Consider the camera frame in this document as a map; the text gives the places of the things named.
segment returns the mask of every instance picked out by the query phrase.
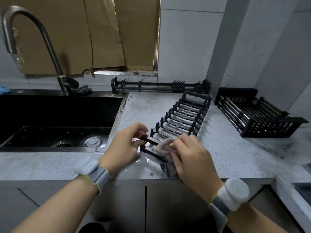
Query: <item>stainless steel faucet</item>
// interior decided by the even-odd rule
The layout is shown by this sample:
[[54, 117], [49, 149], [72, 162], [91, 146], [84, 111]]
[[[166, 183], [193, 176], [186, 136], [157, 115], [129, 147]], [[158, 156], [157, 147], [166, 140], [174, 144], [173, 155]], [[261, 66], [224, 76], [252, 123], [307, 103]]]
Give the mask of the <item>stainless steel faucet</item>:
[[54, 48], [52, 46], [51, 40], [49, 38], [49, 35], [43, 26], [43, 24], [28, 10], [25, 8], [19, 7], [19, 6], [10, 6], [9, 10], [6, 11], [2, 18], [2, 28], [3, 28], [3, 34], [4, 39], [6, 43], [6, 48], [9, 53], [17, 54], [16, 45], [15, 45], [15, 39], [14, 39], [14, 31], [12, 27], [13, 19], [16, 15], [22, 14], [29, 19], [31, 19], [35, 25], [40, 30], [40, 33], [44, 39], [45, 45], [49, 51], [50, 57], [53, 61], [55, 70], [58, 74], [57, 80], [59, 82], [60, 88], [62, 89], [63, 95], [68, 95], [72, 92], [72, 88], [77, 89], [79, 87], [78, 81], [63, 75], [63, 71], [60, 67], [60, 64], [58, 62], [57, 56], [55, 54]]

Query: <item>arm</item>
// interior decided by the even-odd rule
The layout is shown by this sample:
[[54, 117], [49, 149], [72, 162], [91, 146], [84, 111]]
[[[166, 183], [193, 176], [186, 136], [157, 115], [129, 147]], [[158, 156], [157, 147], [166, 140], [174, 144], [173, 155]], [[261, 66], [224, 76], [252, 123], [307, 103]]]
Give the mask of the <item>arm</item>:
[[[209, 204], [224, 184], [217, 175], [210, 153], [195, 136], [186, 134], [178, 137], [170, 148], [178, 151], [178, 155], [174, 152], [170, 155], [180, 179]], [[234, 233], [286, 233], [249, 203], [228, 214], [227, 226]]]
[[[148, 131], [141, 123], [116, 133], [105, 154], [99, 159], [99, 165], [110, 173], [131, 161], [137, 154], [137, 148], [143, 145], [140, 138]], [[87, 212], [98, 188], [83, 175], [77, 176], [47, 202], [34, 211], [12, 233], [69, 233], [75, 232]]]

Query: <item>sink drain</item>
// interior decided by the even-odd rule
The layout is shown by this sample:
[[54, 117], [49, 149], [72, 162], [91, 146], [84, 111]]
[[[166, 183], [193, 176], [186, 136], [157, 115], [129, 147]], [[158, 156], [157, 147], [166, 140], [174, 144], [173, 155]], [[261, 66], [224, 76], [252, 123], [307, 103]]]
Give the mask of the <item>sink drain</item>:
[[52, 145], [52, 147], [71, 147], [71, 144], [65, 142], [65, 141], [59, 141]]

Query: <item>sink basin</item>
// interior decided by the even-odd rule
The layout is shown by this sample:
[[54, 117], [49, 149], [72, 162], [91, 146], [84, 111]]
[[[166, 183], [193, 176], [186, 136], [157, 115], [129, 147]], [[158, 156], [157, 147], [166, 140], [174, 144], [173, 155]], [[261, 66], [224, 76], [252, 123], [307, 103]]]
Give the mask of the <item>sink basin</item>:
[[13, 90], [0, 96], [0, 151], [96, 151], [116, 132], [128, 93], [63, 96]]

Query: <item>forearm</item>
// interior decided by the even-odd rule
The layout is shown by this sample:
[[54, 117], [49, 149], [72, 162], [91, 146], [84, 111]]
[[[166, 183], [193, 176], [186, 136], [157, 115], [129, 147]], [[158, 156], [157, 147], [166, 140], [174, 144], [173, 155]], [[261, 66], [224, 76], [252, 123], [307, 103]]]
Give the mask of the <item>forearm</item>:
[[79, 175], [34, 211], [12, 233], [75, 232], [98, 188]]
[[229, 213], [227, 226], [234, 233], [286, 233], [249, 203], [244, 203], [237, 211]]

